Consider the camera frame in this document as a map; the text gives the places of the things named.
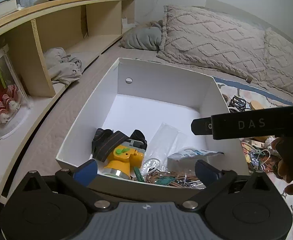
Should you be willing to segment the person's right hand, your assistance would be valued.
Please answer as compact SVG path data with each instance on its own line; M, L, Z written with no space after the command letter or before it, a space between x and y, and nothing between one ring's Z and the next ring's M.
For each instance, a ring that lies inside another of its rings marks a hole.
M291 138L276 138L272 143L272 148L276 150L281 161L278 164L278 174L288 183L284 191L288 195L293 195L293 140Z

